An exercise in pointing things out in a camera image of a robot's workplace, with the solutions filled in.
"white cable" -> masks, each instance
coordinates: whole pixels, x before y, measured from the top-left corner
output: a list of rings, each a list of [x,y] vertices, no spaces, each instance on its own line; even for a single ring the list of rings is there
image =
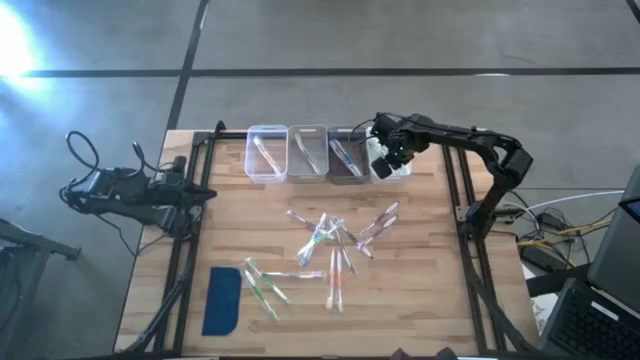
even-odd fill
[[[582,194],[582,195],[575,195],[575,196],[568,196],[568,197],[564,197],[564,198],[560,198],[560,199],[555,199],[555,200],[551,200],[551,201],[547,201],[547,202],[543,202],[541,204],[536,204],[533,206],[529,206],[528,208],[526,208],[525,210],[533,210],[542,206],[546,206],[546,205],[551,205],[551,204],[555,204],[557,202],[561,202],[561,201],[567,201],[567,200],[573,200],[573,199],[581,199],[581,198],[585,198],[585,197],[590,197],[590,196],[598,196],[598,195],[615,195],[615,194],[622,194],[624,193],[624,190],[616,190],[616,191],[604,191],[604,192],[599,192],[599,193],[591,193],[591,194]]]
[[[538,219],[536,219],[536,216],[533,214],[533,212],[531,210],[525,208],[524,206],[522,206],[520,204],[513,203],[511,201],[504,201],[503,203],[507,204],[507,205],[515,206],[515,207],[517,207],[519,209],[524,210],[527,214],[531,215],[531,220],[533,220],[533,224],[535,225],[536,230],[538,232],[540,232],[540,224],[538,224]]]

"sunlight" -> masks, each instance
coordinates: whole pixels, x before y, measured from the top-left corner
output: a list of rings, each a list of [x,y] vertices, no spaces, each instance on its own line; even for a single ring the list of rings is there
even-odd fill
[[[33,63],[22,21],[0,4],[0,76],[18,77],[32,70]]]

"yellow cable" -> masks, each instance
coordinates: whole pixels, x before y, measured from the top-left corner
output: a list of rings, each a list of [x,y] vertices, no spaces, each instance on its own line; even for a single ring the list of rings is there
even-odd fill
[[[540,244],[540,243],[545,243],[545,242],[549,242],[549,240],[551,239],[555,239],[559,236],[565,235],[565,234],[569,234],[569,233],[573,233],[573,232],[577,232],[577,231],[581,231],[581,230],[592,230],[595,228],[600,228],[602,226],[606,226],[609,225],[609,223],[611,222],[611,219],[609,220],[603,220],[591,225],[585,225],[585,226],[578,226],[578,227],[574,227],[574,228],[570,228],[570,229],[566,229],[566,230],[562,230],[548,238],[544,238],[541,240],[532,240],[532,241],[523,241],[521,243],[518,243],[518,246],[532,246],[532,245],[536,245],[536,244]]]

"laptop keyboard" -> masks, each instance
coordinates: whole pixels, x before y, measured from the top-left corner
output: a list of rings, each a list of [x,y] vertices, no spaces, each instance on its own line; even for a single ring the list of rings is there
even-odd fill
[[[595,309],[588,299],[574,293],[568,300],[554,342],[586,358],[640,360],[638,333]]]

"laptop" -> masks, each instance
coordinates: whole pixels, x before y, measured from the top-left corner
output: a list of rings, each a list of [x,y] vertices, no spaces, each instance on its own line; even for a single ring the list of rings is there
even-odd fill
[[[635,211],[640,211],[640,166],[589,268],[589,283],[565,282],[541,336],[543,350],[640,360],[640,214]]]

